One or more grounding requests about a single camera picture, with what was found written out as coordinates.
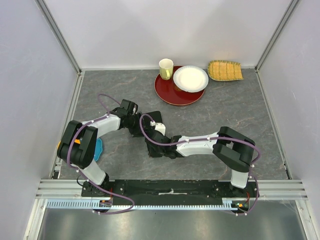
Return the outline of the black zip tool case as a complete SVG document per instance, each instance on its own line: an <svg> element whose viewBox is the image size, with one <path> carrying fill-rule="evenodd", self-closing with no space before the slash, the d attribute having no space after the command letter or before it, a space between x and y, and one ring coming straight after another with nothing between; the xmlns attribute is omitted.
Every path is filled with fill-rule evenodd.
<svg viewBox="0 0 320 240"><path fill-rule="evenodd" d="M156 134L156 124L162 124L162 116L160 111L152 111L148 113L142 113L138 111L137 113L137 127L138 127L138 136L144 137L148 156L151 158L160 158L163 156L162 147L152 143L147 139L148 136L155 142L160 142L161 138Z"/></svg>

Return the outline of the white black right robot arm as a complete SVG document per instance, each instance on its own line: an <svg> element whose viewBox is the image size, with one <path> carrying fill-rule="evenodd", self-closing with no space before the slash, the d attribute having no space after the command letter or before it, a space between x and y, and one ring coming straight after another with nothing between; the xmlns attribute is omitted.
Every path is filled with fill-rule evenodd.
<svg viewBox="0 0 320 240"><path fill-rule="evenodd" d="M222 126L218 132L203 136L176 135L171 138L164 130L151 127L145 137L148 154L152 158L184 158L193 155L214 155L231 169L229 191L235 197L247 191L247 182L256 143L235 131Z"/></svg>

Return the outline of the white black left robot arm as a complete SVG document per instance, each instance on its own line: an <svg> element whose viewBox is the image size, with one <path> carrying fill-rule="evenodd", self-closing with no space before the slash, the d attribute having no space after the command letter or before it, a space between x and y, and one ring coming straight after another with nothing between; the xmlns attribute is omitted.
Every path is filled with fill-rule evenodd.
<svg viewBox="0 0 320 240"><path fill-rule="evenodd" d="M94 160L97 139L110 132L128 129L132 137L141 137L138 105L123 99L119 107L89 121L68 123L57 147L57 157L93 182L92 191L99 197L110 191L109 175Z"/></svg>

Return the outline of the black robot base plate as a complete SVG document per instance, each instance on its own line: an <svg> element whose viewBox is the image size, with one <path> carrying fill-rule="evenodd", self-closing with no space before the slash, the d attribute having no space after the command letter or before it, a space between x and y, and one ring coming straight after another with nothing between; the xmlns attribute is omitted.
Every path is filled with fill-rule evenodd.
<svg viewBox="0 0 320 240"><path fill-rule="evenodd" d="M223 199L255 198L257 184L248 182L246 188L232 186L219 180L110 180L109 192L132 199L135 204L200 205L221 204Z"/></svg>

